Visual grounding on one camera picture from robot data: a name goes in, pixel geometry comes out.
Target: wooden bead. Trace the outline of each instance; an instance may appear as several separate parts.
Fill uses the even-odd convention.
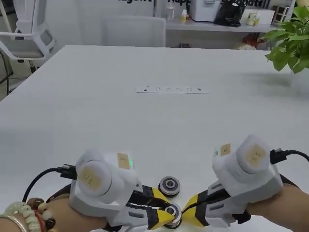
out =
[[[29,205],[31,208],[33,208],[33,204],[35,202],[36,198],[30,198],[27,202],[27,205]]]
[[[54,218],[52,211],[50,211],[49,209],[45,210],[42,214],[42,218],[47,221],[50,218]]]
[[[35,201],[34,201],[34,203],[33,203],[33,207],[32,207],[32,208],[35,209],[35,210],[37,210],[38,207],[39,207],[39,205],[42,204],[42,203],[44,203],[44,200],[43,200],[43,199],[41,199],[41,198],[36,198]]]
[[[42,214],[48,208],[47,203],[43,202],[39,205],[38,211]]]
[[[49,218],[45,222],[45,227],[46,227],[47,230],[52,229],[55,225],[56,225],[56,221],[53,218]]]

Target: ball bearing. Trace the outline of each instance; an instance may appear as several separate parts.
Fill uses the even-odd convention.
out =
[[[165,208],[165,211],[169,214],[172,214],[175,219],[173,221],[171,221],[168,224],[165,224],[164,226],[168,229],[176,229],[180,226],[181,222],[182,222],[182,210],[181,208],[175,204],[175,203],[171,203],[170,206]]]
[[[160,181],[159,190],[166,197],[176,197],[180,192],[180,182],[175,177],[166,176]]]

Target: white table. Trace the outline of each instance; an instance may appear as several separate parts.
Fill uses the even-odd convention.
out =
[[[92,147],[133,152],[143,184],[178,178],[181,207],[216,180],[215,145],[256,133],[274,148],[309,153],[309,101],[291,93],[289,70],[277,73],[264,54],[66,46],[0,102],[0,209],[21,200],[39,172],[75,164]],[[136,93],[143,85],[205,87],[210,94]],[[308,165],[292,156],[279,169],[309,191]],[[47,198],[66,183],[49,174],[30,195]],[[271,230],[287,231],[259,217],[228,229]]]

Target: white shelf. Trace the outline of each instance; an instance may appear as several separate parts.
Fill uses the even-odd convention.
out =
[[[260,24],[257,26],[241,25],[238,28],[216,25],[214,23],[195,22],[188,20],[182,24],[180,20],[167,21],[167,30],[199,30],[199,31],[224,31],[224,32],[259,32],[266,33],[276,28],[274,25]]]

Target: beaded bracelet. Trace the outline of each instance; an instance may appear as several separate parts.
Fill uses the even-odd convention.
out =
[[[27,204],[31,207],[31,209],[36,213],[36,217],[38,218],[39,223],[45,226],[47,232],[56,232],[54,229],[56,225],[56,220],[54,219],[54,215],[52,211],[48,209],[48,204],[44,202],[41,198],[31,198],[27,202]]]
[[[14,202],[10,204],[4,211],[5,216],[14,217],[15,214],[20,213],[26,220],[28,228],[31,232],[42,232],[42,228],[38,219],[35,217],[35,212],[29,205],[24,202]]]

